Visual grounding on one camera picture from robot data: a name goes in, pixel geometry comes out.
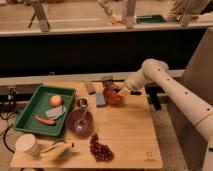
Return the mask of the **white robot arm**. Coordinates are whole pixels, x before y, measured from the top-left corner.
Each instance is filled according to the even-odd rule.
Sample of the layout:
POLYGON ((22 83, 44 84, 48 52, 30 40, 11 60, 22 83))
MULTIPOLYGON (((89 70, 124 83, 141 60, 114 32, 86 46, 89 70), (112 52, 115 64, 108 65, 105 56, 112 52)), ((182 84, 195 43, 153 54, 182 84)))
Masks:
POLYGON ((122 83, 120 94, 139 91, 152 82, 160 86, 206 140, 202 171, 213 171, 213 106, 173 79, 168 69, 168 65, 163 61, 145 60, 141 68, 122 83))

